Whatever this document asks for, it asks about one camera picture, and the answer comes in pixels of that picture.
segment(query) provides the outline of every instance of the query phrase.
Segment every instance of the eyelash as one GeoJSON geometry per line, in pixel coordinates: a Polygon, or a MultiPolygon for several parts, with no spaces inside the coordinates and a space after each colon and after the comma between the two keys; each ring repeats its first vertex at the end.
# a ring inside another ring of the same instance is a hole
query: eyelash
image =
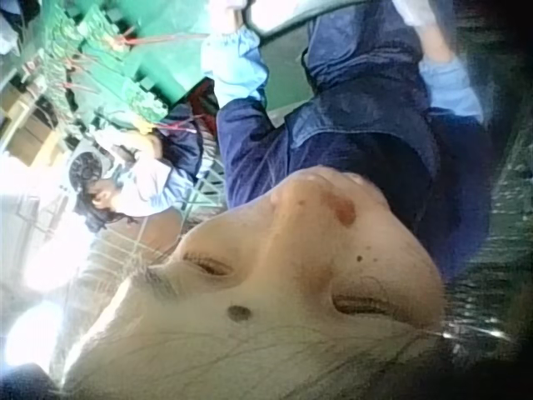
{"type": "Polygon", "coordinates": [[[223,277],[229,275],[232,271],[226,264],[219,262],[209,257],[203,257],[197,254],[185,254],[183,261],[188,261],[195,264],[203,272],[215,277],[223,277]]]}
{"type": "Polygon", "coordinates": [[[339,313],[355,314],[383,314],[391,315],[390,306],[385,302],[380,302],[373,298],[349,298],[337,297],[333,299],[333,304],[339,313]]]}

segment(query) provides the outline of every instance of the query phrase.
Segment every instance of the woman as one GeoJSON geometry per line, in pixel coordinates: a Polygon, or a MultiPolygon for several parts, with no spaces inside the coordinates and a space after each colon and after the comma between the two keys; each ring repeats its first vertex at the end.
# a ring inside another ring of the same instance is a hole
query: woman
{"type": "Polygon", "coordinates": [[[316,96],[275,129],[257,36],[235,9],[213,25],[203,62],[231,210],[121,285],[64,393],[409,397],[446,370],[443,283],[486,231],[487,142],[465,69],[427,0],[332,12],[310,27],[316,96]]]}
{"type": "Polygon", "coordinates": [[[126,172],[87,182],[78,194],[76,211],[87,217],[92,232],[123,217],[147,217],[185,202],[212,166],[214,138],[194,120],[189,105],[176,105],[160,126],[165,125],[169,128],[148,135],[114,127],[97,132],[104,148],[123,146],[136,154],[126,172]]]}

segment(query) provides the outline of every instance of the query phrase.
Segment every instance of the dark hair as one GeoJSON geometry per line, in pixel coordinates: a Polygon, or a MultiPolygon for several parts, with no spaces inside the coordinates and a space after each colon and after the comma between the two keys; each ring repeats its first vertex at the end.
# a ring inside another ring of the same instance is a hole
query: dark hair
{"type": "Polygon", "coordinates": [[[96,208],[93,200],[94,193],[88,191],[89,182],[82,186],[82,190],[77,194],[76,206],[74,212],[86,218],[85,224],[92,233],[98,233],[110,223],[116,223],[121,219],[127,218],[129,223],[134,223],[135,220],[128,215],[114,212],[109,208],[96,208]]]}

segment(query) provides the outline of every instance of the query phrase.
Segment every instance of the mole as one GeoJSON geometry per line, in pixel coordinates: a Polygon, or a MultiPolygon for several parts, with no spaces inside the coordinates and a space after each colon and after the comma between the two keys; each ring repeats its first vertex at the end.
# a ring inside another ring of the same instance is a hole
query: mole
{"type": "Polygon", "coordinates": [[[252,311],[248,307],[230,306],[227,309],[227,316],[235,323],[244,323],[252,317],[252,311]]]}

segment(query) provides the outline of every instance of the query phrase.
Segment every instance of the eyebrow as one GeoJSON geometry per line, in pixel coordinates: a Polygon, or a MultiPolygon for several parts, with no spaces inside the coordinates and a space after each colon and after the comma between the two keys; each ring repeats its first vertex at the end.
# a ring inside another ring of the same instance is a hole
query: eyebrow
{"type": "Polygon", "coordinates": [[[157,273],[154,268],[144,267],[131,275],[132,283],[141,287],[148,287],[160,299],[175,299],[177,292],[165,277],[157,273]]]}

